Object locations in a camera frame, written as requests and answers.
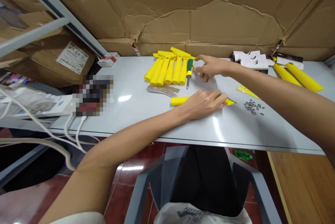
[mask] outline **person's left hand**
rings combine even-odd
[[[227,99],[226,94],[219,90],[199,90],[190,96],[185,103],[178,106],[189,120],[204,118],[221,110],[223,102]]]

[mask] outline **green screwdriver handle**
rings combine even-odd
[[[187,71],[192,71],[192,67],[193,67],[193,59],[189,59],[187,61]]]

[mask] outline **white table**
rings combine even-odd
[[[103,115],[89,117],[84,122],[81,134],[107,137],[131,124],[170,110],[170,97],[146,91],[148,83],[143,76],[153,63],[153,57],[121,57],[112,67],[102,68],[98,75],[113,75],[114,87]],[[335,76],[322,62],[304,62],[304,71],[324,87],[319,94],[335,101]],[[272,68],[269,75],[276,76]],[[191,78],[188,90],[186,85],[176,85],[180,88],[178,97],[190,96],[200,89],[219,89],[237,104],[225,106],[222,111],[207,118],[177,127],[157,141],[324,154],[318,145],[295,130],[266,103],[237,91],[239,86],[241,84],[232,78],[222,76],[216,76],[211,84],[203,83],[196,73]],[[250,99],[265,109],[252,115],[244,107],[244,103]],[[67,116],[64,116],[56,120],[50,126],[51,131],[63,133],[66,119]],[[79,122],[79,118],[74,120],[71,133],[75,133]]]

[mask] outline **metal shelf frame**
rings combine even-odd
[[[67,26],[77,37],[79,37],[96,53],[99,59],[107,53],[107,50],[60,0],[39,1],[43,3],[49,11],[57,17],[57,19],[0,44],[0,58],[54,30],[59,29],[62,26]]]

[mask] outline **red and white box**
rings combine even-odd
[[[119,57],[120,55],[117,52],[108,52],[98,61],[98,64],[101,67],[111,67]]]

